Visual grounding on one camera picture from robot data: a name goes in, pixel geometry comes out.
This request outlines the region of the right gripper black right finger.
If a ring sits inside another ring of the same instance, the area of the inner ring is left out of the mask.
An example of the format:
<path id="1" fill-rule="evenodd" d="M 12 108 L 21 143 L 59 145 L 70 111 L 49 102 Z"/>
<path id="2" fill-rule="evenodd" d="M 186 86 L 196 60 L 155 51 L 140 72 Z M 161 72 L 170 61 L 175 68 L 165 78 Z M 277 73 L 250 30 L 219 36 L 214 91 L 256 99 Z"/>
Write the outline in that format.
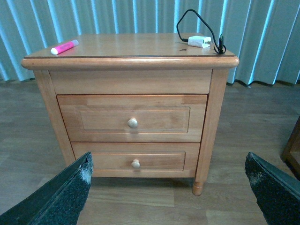
<path id="1" fill-rule="evenodd" d="M 300 181 L 249 152 L 245 171 L 257 204 L 269 225 L 300 223 Z"/>

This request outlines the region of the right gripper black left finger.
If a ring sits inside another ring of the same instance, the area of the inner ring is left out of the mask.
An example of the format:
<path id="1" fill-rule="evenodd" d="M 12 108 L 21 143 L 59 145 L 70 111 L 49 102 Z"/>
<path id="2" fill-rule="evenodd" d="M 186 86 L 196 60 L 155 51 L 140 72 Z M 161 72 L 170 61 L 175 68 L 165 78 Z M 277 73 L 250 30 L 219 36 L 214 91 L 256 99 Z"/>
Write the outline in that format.
<path id="1" fill-rule="evenodd" d="M 2 225 L 75 225 L 91 187 L 90 152 L 0 216 Z"/>

